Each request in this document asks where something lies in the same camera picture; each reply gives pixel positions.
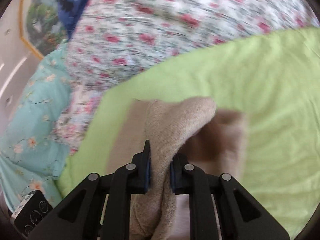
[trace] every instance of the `green cloth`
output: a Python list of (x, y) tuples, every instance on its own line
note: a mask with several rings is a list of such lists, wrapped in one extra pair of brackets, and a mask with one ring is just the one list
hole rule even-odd
[(107, 91), (58, 182), (105, 174), (133, 98), (211, 96), (250, 119), (243, 186), (295, 237), (320, 201), (320, 29), (288, 30), (173, 57)]

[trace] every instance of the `framed painting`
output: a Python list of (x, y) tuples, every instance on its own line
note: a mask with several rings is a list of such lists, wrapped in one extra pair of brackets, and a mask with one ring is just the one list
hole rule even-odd
[(39, 58), (54, 51), (67, 38), (57, 7), (57, 0), (20, 0), (20, 38)]

